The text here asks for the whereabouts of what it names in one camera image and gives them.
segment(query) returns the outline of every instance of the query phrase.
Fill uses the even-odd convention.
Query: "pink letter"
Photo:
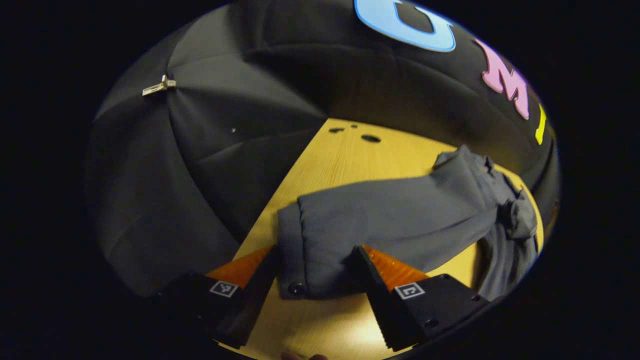
[[[483,44],[480,40],[476,39],[476,42],[483,48],[486,55],[487,71],[482,73],[484,82],[489,85],[498,93],[502,93],[504,88],[507,89],[507,99],[512,100],[513,96],[518,92],[516,96],[515,104],[516,110],[522,115],[523,118],[529,119],[529,100],[527,98],[527,83],[522,76],[514,69],[509,73],[507,65],[502,62],[500,56],[495,53],[490,47]]]

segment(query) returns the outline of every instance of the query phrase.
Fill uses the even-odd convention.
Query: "gray cloth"
[[[311,193],[281,209],[281,297],[362,292],[345,262],[360,244],[428,272],[479,241],[486,270],[477,291],[490,300],[511,291],[537,256],[536,214],[526,193],[466,145],[441,153],[433,169]]]

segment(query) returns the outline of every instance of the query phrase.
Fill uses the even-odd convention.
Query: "wooden surface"
[[[333,128],[343,131],[332,133]],[[381,142],[361,138],[374,135]],[[456,148],[421,136],[353,121],[328,119],[291,168],[249,232],[234,259],[277,242],[277,211],[300,195],[366,180],[423,176],[431,172],[437,156]],[[517,187],[522,180],[496,165]],[[540,213],[534,204],[538,223]],[[538,247],[542,248],[542,226]],[[429,275],[448,273],[471,286],[477,267],[476,244]],[[367,296],[335,300],[282,300],[274,281],[252,335],[245,347],[231,350],[256,359],[280,359],[290,350],[307,359],[324,354],[336,359],[384,359],[393,352],[385,346]]]

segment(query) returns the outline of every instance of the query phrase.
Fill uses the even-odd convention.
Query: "blue letter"
[[[414,5],[431,21],[433,33],[414,29],[400,20],[396,4],[401,3],[401,0],[355,0],[356,14],[367,26],[390,38],[441,53],[455,49],[456,39],[449,27],[452,26],[450,22]]]

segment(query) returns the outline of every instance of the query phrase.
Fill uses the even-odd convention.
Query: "sweatshirt cuff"
[[[278,245],[282,252],[278,275],[280,297],[285,300],[306,299],[304,241],[297,202],[278,211]]]

